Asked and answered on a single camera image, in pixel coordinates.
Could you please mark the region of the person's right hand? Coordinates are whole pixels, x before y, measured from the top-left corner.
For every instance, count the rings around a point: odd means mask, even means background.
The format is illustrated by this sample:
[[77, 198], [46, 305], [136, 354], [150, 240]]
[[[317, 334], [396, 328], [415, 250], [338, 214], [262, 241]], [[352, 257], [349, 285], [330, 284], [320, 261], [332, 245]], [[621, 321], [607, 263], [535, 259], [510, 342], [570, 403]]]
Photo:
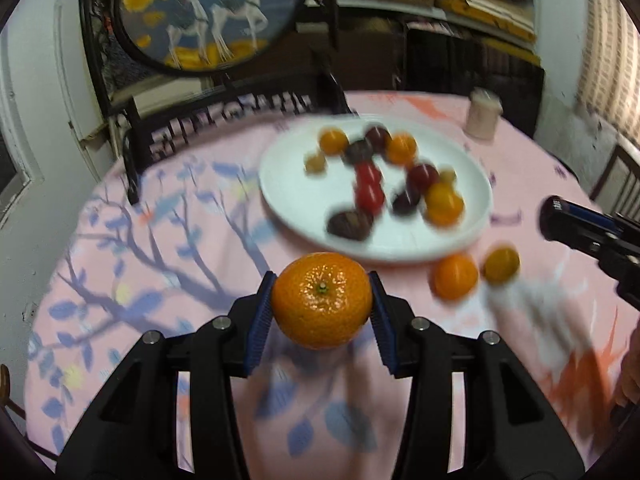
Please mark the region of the person's right hand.
[[640, 398], [640, 323], [630, 335], [629, 348], [620, 363], [620, 377], [615, 390], [614, 401], [624, 408], [628, 404], [639, 404]]

